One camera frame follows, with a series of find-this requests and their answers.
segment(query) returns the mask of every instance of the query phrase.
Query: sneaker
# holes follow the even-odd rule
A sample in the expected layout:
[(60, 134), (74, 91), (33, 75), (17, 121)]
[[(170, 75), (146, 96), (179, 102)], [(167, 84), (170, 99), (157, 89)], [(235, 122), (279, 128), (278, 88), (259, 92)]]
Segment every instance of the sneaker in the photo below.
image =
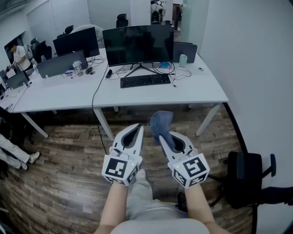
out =
[(145, 169), (140, 169), (138, 173), (136, 174), (136, 180), (146, 180), (147, 174)]
[(31, 164), (33, 164), (34, 162), (35, 162), (35, 160), (37, 160), (38, 158), (39, 158), (39, 156), (40, 156), (40, 152), (36, 152), (36, 153), (34, 153), (34, 154), (31, 154), (30, 156), (29, 156), (29, 162), (31, 163)]
[(24, 162), (21, 162), (21, 167), (22, 167), (24, 170), (27, 170), (27, 165), (26, 165)]

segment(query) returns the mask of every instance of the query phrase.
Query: towel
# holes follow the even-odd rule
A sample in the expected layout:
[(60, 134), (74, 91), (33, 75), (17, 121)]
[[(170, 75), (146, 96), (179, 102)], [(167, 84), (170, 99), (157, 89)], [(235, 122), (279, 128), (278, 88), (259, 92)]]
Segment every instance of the towel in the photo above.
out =
[(175, 148), (175, 143), (170, 134), (173, 113), (166, 111), (157, 111), (151, 118), (151, 132), (155, 139), (155, 144), (159, 145), (159, 136), (161, 135), (171, 149)]

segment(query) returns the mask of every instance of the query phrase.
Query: desk leg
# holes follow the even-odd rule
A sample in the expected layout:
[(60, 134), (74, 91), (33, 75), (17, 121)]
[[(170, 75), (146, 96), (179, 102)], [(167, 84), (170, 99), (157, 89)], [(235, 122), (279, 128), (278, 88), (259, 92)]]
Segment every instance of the desk leg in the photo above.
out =
[(26, 113), (22, 113), (22, 116), (45, 138), (48, 138), (48, 134), (43, 131)]
[(9, 210), (3, 209), (3, 208), (0, 208), (0, 211), (3, 211), (5, 213), (9, 213)]
[(199, 137), (202, 134), (202, 132), (206, 129), (210, 121), (214, 118), (216, 112), (219, 110), (220, 106), (221, 106), (221, 103), (215, 104), (214, 107), (210, 110), (205, 120), (202, 122), (202, 124), (200, 125), (200, 127), (198, 128), (196, 132), (197, 137)]
[(109, 137), (110, 141), (114, 141), (114, 135), (113, 135), (108, 123), (107, 123), (107, 120), (105, 119), (105, 116), (104, 116), (101, 108), (95, 107), (93, 109), (93, 111), (95, 112), (96, 116), (98, 117), (98, 120), (100, 121), (100, 123), (101, 123), (102, 127), (104, 128), (104, 130), (105, 130), (107, 136)]

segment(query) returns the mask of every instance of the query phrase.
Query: gray cloth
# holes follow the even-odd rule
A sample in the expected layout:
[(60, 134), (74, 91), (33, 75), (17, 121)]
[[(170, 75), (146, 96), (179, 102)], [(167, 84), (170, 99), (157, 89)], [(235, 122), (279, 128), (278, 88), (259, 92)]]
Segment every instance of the gray cloth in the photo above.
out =
[(170, 134), (172, 120), (172, 112), (157, 111), (153, 114), (150, 121), (151, 132), (157, 145), (160, 144), (159, 136), (162, 136), (171, 149), (175, 148), (175, 143)]
[(152, 187), (143, 178), (136, 180), (127, 198), (127, 219), (111, 234), (209, 234), (203, 223), (188, 219), (175, 204), (153, 200)]

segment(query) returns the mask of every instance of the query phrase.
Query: computer monitor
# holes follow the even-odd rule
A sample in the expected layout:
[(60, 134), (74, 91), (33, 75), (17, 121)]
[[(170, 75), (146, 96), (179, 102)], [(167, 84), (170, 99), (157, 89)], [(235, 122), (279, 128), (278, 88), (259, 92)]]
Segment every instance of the computer monitor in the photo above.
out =
[(0, 96), (2, 96), (5, 93), (5, 89), (2, 84), (0, 84)]
[(57, 38), (53, 43), (58, 56), (79, 50), (86, 58), (100, 54), (94, 27)]
[(1, 76), (1, 78), (3, 80), (3, 82), (6, 83), (6, 81), (8, 80), (8, 77), (7, 77), (7, 75), (6, 75), (4, 70), (0, 71), (0, 76)]
[(22, 71), (20, 73), (17, 73), (16, 75), (9, 78), (6, 83), (9, 88), (11, 89), (17, 89), (18, 87), (23, 86), (23, 83), (27, 83), (29, 81), (29, 78), (25, 71)]
[(169, 25), (109, 29), (103, 37), (109, 67), (173, 59), (174, 29)]
[(83, 51), (76, 51), (75, 53), (69, 53), (66, 55), (58, 56), (46, 60), (37, 65), (37, 69), (42, 78), (46, 78), (46, 75), (49, 77), (64, 74), (68, 70), (73, 70), (73, 63), (75, 61), (81, 62), (81, 68), (87, 68), (87, 61), (84, 57)]

